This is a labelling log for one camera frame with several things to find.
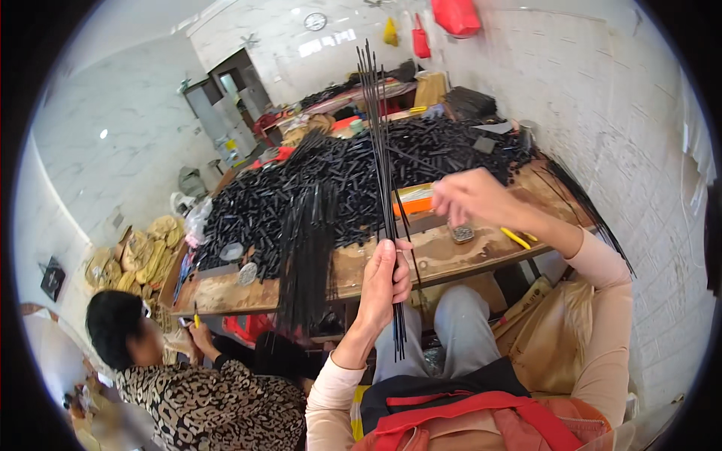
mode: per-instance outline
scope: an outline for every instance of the ceiling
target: ceiling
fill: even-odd
[[[179,24],[191,24],[193,16],[214,0],[104,0],[98,3],[68,49],[62,64],[66,76],[126,48],[170,35]]]

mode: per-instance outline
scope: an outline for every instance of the pliers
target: pliers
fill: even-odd
[[[511,230],[507,229],[506,227],[501,227],[500,230],[504,233],[504,235],[508,236],[512,240],[516,241],[521,245],[522,248],[526,250],[530,250],[531,246],[526,241],[522,240],[516,233],[512,232]],[[529,233],[524,233],[527,238],[529,238],[531,241],[539,241],[535,236],[530,235]]]

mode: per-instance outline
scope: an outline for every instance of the pink sleeve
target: pink sleeve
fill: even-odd
[[[333,352],[313,383],[306,406],[306,449],[348,450],[355,441],[349,409],[364,369],[337,366]]]
[[[616,427],[624,418],[629,382],[632,279],[622,257],[587,231],[581,249],[567,263],[595,287],[591,340],[572,396]]]

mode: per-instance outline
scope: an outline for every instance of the white plastic bag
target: white plastic bag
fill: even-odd
[[[208,216],[213,209],[213,199],[206,197],[201,203],[193,207],[186,216],[183,223],[183,229],[186,231],[186,242],[193,249],[208,242],[208,238],[203,234],[203,230],[208,222]]]

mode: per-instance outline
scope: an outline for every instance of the doorway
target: doorway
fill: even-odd
[[[210,75],[229,95],[243,121],[253,129],[253,124],[265,113],[271,100],[248,52],[240,49],[213,68]]]

